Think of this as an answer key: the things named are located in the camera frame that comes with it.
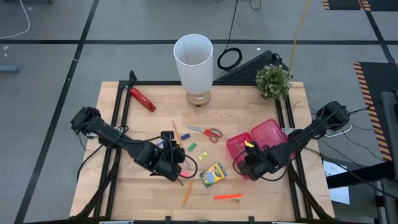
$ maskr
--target pink plastic container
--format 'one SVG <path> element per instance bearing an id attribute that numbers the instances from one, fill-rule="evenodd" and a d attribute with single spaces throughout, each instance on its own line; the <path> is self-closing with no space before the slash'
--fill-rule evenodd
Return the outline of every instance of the pink plastic container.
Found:
<path id="1" fill-rule="evenodd" d="M 236 158 L 241 152 L 244 151 L 244 141 L 251 142 L 255 140 L 257 144 L 263 148 L 263 146 L 276 146 L 280 143 L 287 142 L 286 134 L 281 130 L 279 125 L 273 119 L 257 125 L 252 128 L 251 135 L 249 133 L 242 133 L 233 138 L 230 138 L 226 142 L 226 147 L 231 154 L 232 160 Z M 235 168 L 238 168 L 240 161 L 244 160 L 246 153 L 243 153 L 239 158 L 236 159 Z"/>

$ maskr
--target yellow object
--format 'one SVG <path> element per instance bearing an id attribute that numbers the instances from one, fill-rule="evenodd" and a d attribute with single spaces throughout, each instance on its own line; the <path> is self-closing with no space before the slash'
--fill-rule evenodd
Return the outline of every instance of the yellow object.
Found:
<path id="1" fill-rule="evenodd" d="M 188 187 L 187 192 L 185 193 L 184 202 L 182 203 L 181 208 L 184 208 L 185 203 L 187 202 L 187 199 L 188 199 L 188 196 L 189 196 L 189 192 L 191 191 L 191 188 L 192 188 L 193 180 L 195 180 L 195 178 L 192 178 L 191 181 L 189 182 L 189 187 Z"/>
<path id="2" fill-rule="evenodd" d="M 254 147 L 253 144 L 248 143 L 246 140 L 244 140 L 244 144 L 245 144 L 246 146 L 249 146 L 249 147 Z"/>
<path id="3" fill-rule="evenodd" d="M 226 172 L 221 164 L 215 164 L 209 169 L 200 173 L 201 179 L 204 181 L 206 187 L 210 187 L 215 182 L 226 177 Z"/>
<path id="4" fill-rule="evenodd" d="M 301 27 L 304 24 L 305 16 L 307 15 L 308 9 L 310 8 L 310 4 L 311 4 L 311 0 L 307 0 L 307 4 L 305 5 L 303 16 L 301 17 L 300 25 L 298 25 L 298 30 L 297 30 L 296 36 L 294 37 L 292 55 L 290 56 L 289 74 L 293 74 L 292 68 L 293 68 L 294 52 L 296 51 L 296 42 L 297 42 L 297 38 L 299 37 Z"/>
<path id="5" fill-rule="evenodd" d="M 174 121 L 172 121 L 172 125 L 173 125 L 173 128 L 174 128 L 174 135 L 175 135 L 175 138 L 176 138 L 176 140 L 178 141 L 178 144 L 179 144 L 180 146 L 182 146 L 182 140 L 181 140 L 181 137 L 180 137 L 180 135 L 179 135 L 179 133 L 178 133 L 178 131 L 177 131 L 177 128 L 175 127 Z"/>
<path id="6" fill-rule="evenodd" d="M 202 161 L 204 158 L 206 158 L 207 152 L 204 152 L 202 155 L 199 156 L 199 160 Z"/>

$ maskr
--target black and orange striped tape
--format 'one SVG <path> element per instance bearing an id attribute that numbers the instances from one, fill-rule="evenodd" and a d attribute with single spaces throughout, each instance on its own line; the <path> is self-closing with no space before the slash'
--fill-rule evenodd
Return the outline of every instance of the black and orange striped tape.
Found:
<path id="1" fill-rule="evenodd" d="M 368 0 L 358 0 L 359 6 L 361 9 L 366 10 L 366 11 L 371 11 L 371 5 L 369 4 Z"/>
<path id="2" fill-rule="evenodd" d="M 366 106 L 371 106 L 373 105 L 373 100 L 369 92 L 368 85 L 366 84 L 365 76 L 363 75 L 362 71 L 362 66 L 359 62 L 354 62 L 354 68 L 356 72 L 356 77 L 358 78 L 359 81 L 359 87 L 361 88 L 361 92 L 363 95 L 363 98 L 365 100 Z M 377 113 L 376 109 L 374 106 L 370 107 L 368 109 L 369 117 L 371 119 L 371 124 L 373 127 L 373 131 L 376 134 L 376 140 L 377 144 L 379 145 L 379 149 L 381 151 L 381 156 L 385 161 L 390 161 L 391 160 L 391 154 L 390 151 L 388 150 L 387 142 L 384 137 L 384 133 L 381 130 L 381 125 L 379 122 L 379 119 L 377 118 Z"/>
<path id="3" fill-rule="evenodd" d="M 329 1 L 328 1 L 328 0 L 322 0 L 322 3 L 323 3 L 323 7 L 324 7 L 326 10 L 329 10 L 329 9 L 330 9 Z"/>
<path id="4" fill-rule="evenodd" d="M 322 0 L 323 7 L 326 10 L 330 10 L 330 3 L 329 0 Z M 358 4 L 361 9 L 370 11 L 371 10 L 371 5 L 368 0 L 358 0 Z"/>

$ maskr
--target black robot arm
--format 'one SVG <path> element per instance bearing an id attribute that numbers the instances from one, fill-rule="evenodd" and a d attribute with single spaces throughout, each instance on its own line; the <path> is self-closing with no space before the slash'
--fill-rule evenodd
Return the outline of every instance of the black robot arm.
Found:
<path id="1" fill-rule="evenodd" d="M 100 144 L 110 148 L 121 148 L 128 152 L 134 162 L 149 170 L 151 175 L 161 175 L 176 181 L 181 172 L 178 163 L 185 160 L 184 149 L 175 141 L 173 131 L 162 131 L 158 138 L 164 139 L 163 148 L 149 142 L 134 140 L 123 132 L 106 124 L 95 108 L 82 108 L 72 119 L 72 130 L 87 135 L 95 133 Z"/>
<path id="2" fill-rule="evenodd" d="M 286 166 L 293 152 L 299 153 L 313 138 L 321 138 L 326 131 L 341 129 L 349 121 L 349 113 L 345 106 L 337 101 L 329 102 L 317 113 L 317 118 L 305 129 L 299 129 L 289 135 L 286 143 L 268 148 L 260 148 L 256 142 L 253 147 L 246 146 L 244 161 L 238 164 L 242 175 L 247 175 L 251 180 L 257 180 L 265 173 L 277 172 Z"/>

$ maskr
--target blue object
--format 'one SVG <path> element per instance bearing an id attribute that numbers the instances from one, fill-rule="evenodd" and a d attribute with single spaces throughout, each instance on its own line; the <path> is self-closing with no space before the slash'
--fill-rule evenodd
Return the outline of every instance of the blue object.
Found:
<path id="1" fill-rule="evenodd" d="M 187 138 L 190 138 L 191 137 L 191 135 L 188 133 L 188 134 L 184 134 L 183 136 L 181 136 L 181 140 L 186 140 Z"/>
<path id="2" fill-rule="evenodd" d="M 163 139 L 162 139 L 162 140 L 160 140 L 158 143 L 156 143 L 156 145 L 157 145 L 157 146 L 160 146 L 160 145 L 162 145 L 162 144 L 163 144 L 163 141 L 164 141 Z"/>

